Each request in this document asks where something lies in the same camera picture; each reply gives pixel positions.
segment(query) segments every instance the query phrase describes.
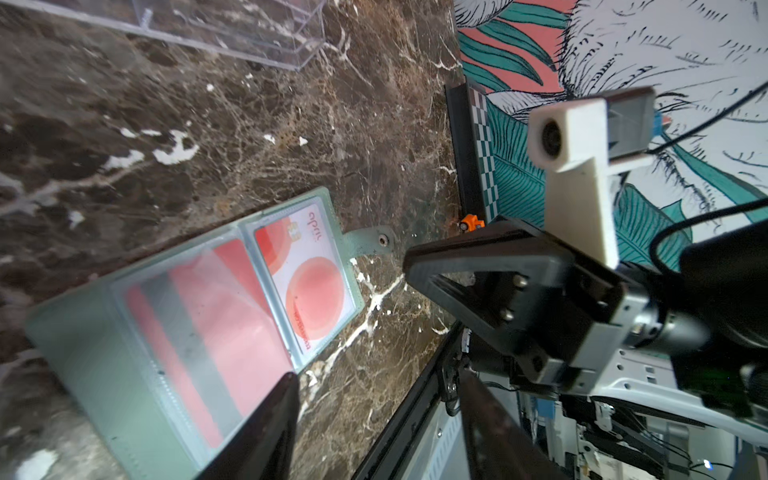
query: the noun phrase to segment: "screw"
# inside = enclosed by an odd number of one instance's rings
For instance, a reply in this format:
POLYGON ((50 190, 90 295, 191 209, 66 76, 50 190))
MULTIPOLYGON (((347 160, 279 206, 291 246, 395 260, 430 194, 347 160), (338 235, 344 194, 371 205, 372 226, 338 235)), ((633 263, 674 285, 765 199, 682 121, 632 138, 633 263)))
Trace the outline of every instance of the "screw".
POLYGON ((515 275, 512 277, 512 285, 517 288, 525 288, 528 286, 528 279, 522 275, 515 275))
POLYGON ((502 308, 498 312, 499 315, 502 316, 502 319, 511 322, 515 319, 515 314, 510 311, 510 309, 502 308))

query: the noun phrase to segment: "brown marble surface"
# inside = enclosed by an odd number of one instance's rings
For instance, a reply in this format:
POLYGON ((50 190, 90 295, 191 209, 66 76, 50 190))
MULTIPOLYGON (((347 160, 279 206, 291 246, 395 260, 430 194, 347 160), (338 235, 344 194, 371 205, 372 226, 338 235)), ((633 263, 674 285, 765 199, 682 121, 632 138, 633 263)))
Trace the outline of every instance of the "brown marble surface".
POLYGON ((0 6, 0 478, 41 449, 46 478, 124 475, 45 362, 8 368, 26 308, 318 186, 344 230, 399 235, 359 260, 366 309, 301 375, 292 477, 351 476, 450 321, 401 262, 456 233, 451 8, 330 2, 329 44, 292 73, 0 6), (174 147, 190 158, 158 161, 174 147))

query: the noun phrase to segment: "painted leaf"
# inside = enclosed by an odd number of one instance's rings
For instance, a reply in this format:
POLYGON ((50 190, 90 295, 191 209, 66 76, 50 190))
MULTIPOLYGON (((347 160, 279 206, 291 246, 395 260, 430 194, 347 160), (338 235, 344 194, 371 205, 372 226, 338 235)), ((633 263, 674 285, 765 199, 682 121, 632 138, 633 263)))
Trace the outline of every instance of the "painted leaf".
POLYGON ((568 26, 568 15, 552 8, 525 3, 512 3, 498 16, 508 22, 532 23, 542 27, 560 28, 568 26))
MULTIPOLYGON (((634 185, 626 184, 614 211, 614 222, 621 259, 652 265, 648 253, 650 242, 657 233, 675 223, 675 220, 655 207, 634 185)), ((671 269, 679 270, 680 253, 690 244, 690 238, 685 233, 673 233, 661 242, 659 258, 671 269)))
POLYGON ((544 226, 545 173, 528 159, 528 125, 488 102, 498 212, 544 226))
MULTIPOLYGON (((670 140, 666 134, 662 134, 661 136, 665 142, 670 140)), ((754 185, 748 184, 740 178, 736 178, 731 174, 727 174, 726 172, 713 167, 700 158, 689 154, 680 145, 675 145, 672 148, 677 157, 685 162, 696 175, 702 177, 713 187, 723 192, 723 195, 728 197, 735 204, 745 204, 766 197, 766 195, 754 185)), ((752 210, 745 215, 752 222, 759 222, 768 219, 768 208, 752 210)))
POLYGON ((527 36, 509 23, 500 22, 499 20, 491 20, 485 25, 480 25, 478 30, 484 35, 487 35, 494 40, 498 40, 501 43, 511 45, 512 47, 522 48, 554 70, 554 61, 552 60, 552 57, 549 56, 549 53, 540 47, 533 38, 527 36))
POLYGON ((462 62, 462 67, 464 68, 465 75, 478 82, 483 87, 488 87, 493 91, 504 91, 509 89, 509 86, 507 86, 507 84, 499 77, 492 74, 490 71, 485 70, 483 67, 479 67, 467 61, 462 62))
MULTIPOLYGON (((667 215, 674 223, 682 222, 685 220, 685 215, 683 215, 683 208, 681 206, 682 203, 682 200, 678 200, 675 203, 669 204, 662 208, 661 211, 664 212, 664 215, 667 215)), ((688 240, 694 241, 694 234, 691 232, 690 227, 682 229, 681 232, 685 233, 685 236, 688 237, 688 240)))
POLYGON ((491 45, 482 44, 463 33, 458 33, 458 45, 462 54, 466 55, 480 65, 500 68, 530 78, 539 85, 543 85, 541 77, 536 70, 523 57, 491 45))

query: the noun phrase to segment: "wire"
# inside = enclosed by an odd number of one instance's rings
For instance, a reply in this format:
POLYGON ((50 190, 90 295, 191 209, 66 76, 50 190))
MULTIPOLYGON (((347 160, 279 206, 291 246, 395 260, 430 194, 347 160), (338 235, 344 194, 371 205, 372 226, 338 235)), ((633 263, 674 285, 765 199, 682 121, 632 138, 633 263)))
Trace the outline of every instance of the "wire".
POLYGON ((666 240, 667 237, 669 237, 673 233, 676 233, 682 230, 683 228, 688 228, 693 225, 698 225, 699 223, 707 222, 709 220, 714 220, 720 217, 728 217, 729 215, 743 214, 744 212, 757 210, 758 208, 763 208, 763 207, 768 207, 768 198, 755 200, 754 202, 749 202, 748 204, 741 204, 741 205, 736 205, 734 207, 715 210, 714 212, 707 212, 705 214, 696 215, 695 217, 691 217, 681 222, 674 223, 669 227, 663 229, 661 232, 657 233, 654 239, 650 242, 650 246, 648 247, 648 250, 650 250, 650 261, 653 262, 655 267, 658 268, 660 272, 667 275, 678 276, 680 275, 678 272, 675 272, 674 270, 672 270, 663 261, 661 261, 661 258, 659 258, 659 253, 658 253, 659 245, 661 245, 661 242, 666 240))
POLYGON ((458 402, 458 399, 454 399, 452 401, 453 405, 455 405, 455 408, 451 408, 448 406, 448 403, 445 404, 445 413, 448 413, 448 416, 455 417, 458 415, 459 412, 462 410, 461 404, 458 402))
POLYGON ((652 434, 652 433, 651 433, 651 432, 650 432, 650 431, 649 431, 649 430, 648 430, 648 429, 645 427, 645 425, 643 425, 643 422, 641 422, 641 421, 640 421, 640 420, 637 418, 637 416, 634 414, 634 412, 632 412, 632 411, 631 411, 631 410, 629 410, 629 409, 625 409, 625 412, 628 414, 628 416, 629 416, 630 418, 632 418, 632 420, 634 420, 634 422, 637 424, 637 426, 639 426, 639 427, 640 427, 640 433, 642 433, 642 432, 646 432, 646 433, 647 433, 647 435, 646 435, 646 438, 650 439, 652 442, 656 443, 657 445, 659 445, 659 446, 661 446, 661 447, 664 447, 664 448, 665 448, 667 451, 669 451, 669 452, 672 452, 672 453, 674 453, 674 454, 676 454, 676 455, 679 455, 679 456, 681 456, 681 457, 685 458, 685 459, 688 461, 688 465, 692 465, 692 464, 694 463, 694 462, 691 460, 691 458, 690 458, 690 455, 688 454, 688 452, 686 452, 685 450, 683 450, 682 448, 680 448, 680 447, 678 447, 678 446, 676 446, 676 445, 672 445, 672 444, 671 444, 671 443, 669 443, 669 442, 665 442, 664 440, 662 440, 662 439, 659 439, 659 438, 657 438, 655 435, 653 435, 653 434, 652 434))
POLYGON ((710 475, 710 474, 708 474, 708 473, 699 472, 698 470, 693 470, 692 468, 690 468, 690 470, 691 470, 692 472, 694 472, 694 473, 698 473, 699 475, 704 475, 705 477, 709 477, 709 478, 712 478, 712 480, 717 480, 717 478, 714 478, 712 475, 710 475))
MULTIPOLYGON (((673 147, 674 145, 679 144, 681 141, 685 140, 686 138, 693 137, 695 134, 699 133, 705 128, 711 127, 712 125, 716 124, 718 121, 723 120, 725 117, 727 117, 728 115, 732 114, 734 111, 741 108, 745 103, 755 98, 757 95, 762 93, 767 88, 768 88, 768 81, 760 85, 757 89, 752 90, 744 98, 742 98, 741 100, 738 100, 736 103, 732 104, 730 107, 721 111, 719 114, 715 115, 714 117, 700 124, 698 127, 691 128, 689 131, 685 132, 679 137, 673 140, 670 140, 665 144, 661 144, 658 147, 652 148, 646 153, 651 155, 658 155, 661 152, 668 149, 669 147, 673 147)), ((618 204, 619 198, 621 198, 621 195, 624 192, 624 184, 627 182, 627 177, 629 177, 628 171, 621 174, 621 180, 619 181, 619 189, 618 189, 618 192, 616 193, 616 197, 614 198, 614 208, 618 204)))
POLYGON ((701 125, 695 128, 691 128, 689 131, 685 132, 681 136, 675 138, 674 140, 668 141, 666 144, 659 145, 658 147, 654 148, 653 150, 649 150, 648 153, 651 155, 660 154, 662 151, 668 149, 669 147, 672 147, 681 141, 685 140, 686 138, 693 137, 695 134, 699 133, 703 129, 707 127, 711 127, 713 124, 717 123, 718 121, 722 120, 723 118, 727 117, 728 115, 732 114, 734 111, 741 108, 742 105, 747 103, 748 101, 755 98, 757 95, 763 92, 763 90, 766 90, 768 88, 768 81, 764 84, 760 85, 755 90, 752 90, 746 97, 742 98, 741 100, 737 101, 730 107, 726 108, 725 110, 721 111, 719 114, 715 115, 714 117, 710 118, 709 120, 705 121, 701 125))
MULTIPOLYGON (((731 470, 733 470, 733 467, 728 465, 727 463, 710 462, 710 465, 719 465, 721 467, 728 467, 731 470)), ((703 466, 704 466, 704 463, 697 463, 696 465, 693 465, 691 468, 698 468, 698 467, 703 467, 703 466)))
POLYGON ((485 386, 493 387, 495 389, 506 390, 507 392, 517 392, 518 391, 518 389, 508 389, 507 387, 503 386, 501 383, 496 383, 496 382, 483 382, 482 384, 485 385, 485 386))

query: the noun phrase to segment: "pink painted area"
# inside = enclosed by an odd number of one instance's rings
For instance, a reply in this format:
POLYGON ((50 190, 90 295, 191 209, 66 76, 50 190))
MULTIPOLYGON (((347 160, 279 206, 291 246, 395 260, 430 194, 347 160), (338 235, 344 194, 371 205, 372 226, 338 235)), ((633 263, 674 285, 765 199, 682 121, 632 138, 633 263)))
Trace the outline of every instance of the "pink painted area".
MULTIPOLYGON (((554 28, 546 28, 546 27, 538 27, 543 28, 544 30, 551 30, 555 32, 555 38, 557 35, 559 35, 559 30, 556 30, 554 28)), ((526 34, 530 35, 527 31, 523 30, 523 28, 520 28, 522 31, 524 31, 526 34)), ((499 77, 501 81, 506 83, 510 90, 516 90, 516 91, 527 91, 531 93, 556 93, 563 91, 563 88, 560 86, 560 81, 558 80, 558 74, 556 71, 552 71, 547 65, 544 64, 544 62, 539 61, 536 57, 531 55, 530 53, 526 52, 525 50, 521 48, 512 47, 511 45, 505 44, 501 41, 495 40, 493 38, 489 38, 485 35, 483 35, 480 31, 475 30, 474 28, 463 28, 461 29, 461 32, 468 37, 470 37, 473 40, 479 41, 481 43, 484 43, 486 45, 490 45, 492 47, 500 48, 501 50, 509 51, 510 53, 514 53, 517 55, 520 55, 523 57, 531 66, 536 70, 536 73, 538 73, 538 76, 541 77, 541 81, 544 83, 543 85, 539 85, 535 81, 531 80, 528 77, 525 77, 524 75, 502 70, 500 68, 494 68, 489 67, 487 65, 480 65, 477 62, 469 60, 467 57, 462 54, 462 60, 468 61, 469 63, 474 63, 475 65, 479 65, 483 67, 485 70, 490 71, 492 74, 499 77)), ((545 45, 549 45, 550 48, 552 48, 553 42, 556 40, 550 40, 546 41, 545 45)), ((544 45, 542 47, 552 55, 552 52, 550 52, 544 45)))
POLYGON ((286 293, 293 331, 303 339, 322 339, 336 326, 343 306, 344 281, 334 262, 314 257, 299 265, 286 293))
POLYGON ((125 293, 125 303, 134 316, 139 330, 152 348, 157 361, 162 365, 165 376, 184 403, 192 422, 208 445, 212 449, 218 448, 223 441, 219 429, 138 285, 131 287, 125 293))
MULTIPOLYGON (((538 0, 536 2, 521 2, 528 5, 540 5, 542 7, 549 7, 563 13, 569 13, 576 5, 576 0, 538 0)), ((519 29, 529 37, 531 37, 536 43, 541 46, 549 56, 554 60, 555 67, 558 67, 561 46, 561 36, 563 31, 558 28, 542 27, 541 25, 534 25, 530 23, 511 23, 500 18, 497 18, 500 22, 509 23, 515 28, 519 29)), ((531 80, 524 75, 514 72, 501 70, 500 68, 489 67, 487 65, 479 64, 476 61, 472 61, 462 54, 462 60, 474 65, 485 68, 492 74, 496 75, 501 81, 506 83, 510 90, 525 91, 530 93, 559 93, 563 91, 558 79, 557 70, 552 70, 542 61, 539 61, 536 57, 520 48, 512 47, 505 44, 502 41, 495 40, 483 35, 476 28, 461 28, 460 31, 472 38, 492 47, 500 48, 501 50, 509 51, 511 53, 520 55, 536 70, 538 76, 541 78, 543 85, 539 85, 537 82, 531 80)), ((485 89, 488 93, 492 92, 490 88, 485 89)))
POLYGON ((533 2, 515 2, 525 3, 528 5, 539 5, 541 7, 549 7, 558 12, 569 13, 576 6, 576 0, 535 0, 533 2))
POLYGON ((269 310, 254 301, 253 292, 261 288, 247 252, 239 240, 231 243, 235 246, 219 247, 216 255, 169 274, 237 409, 247 417, 293 367, 269 310))

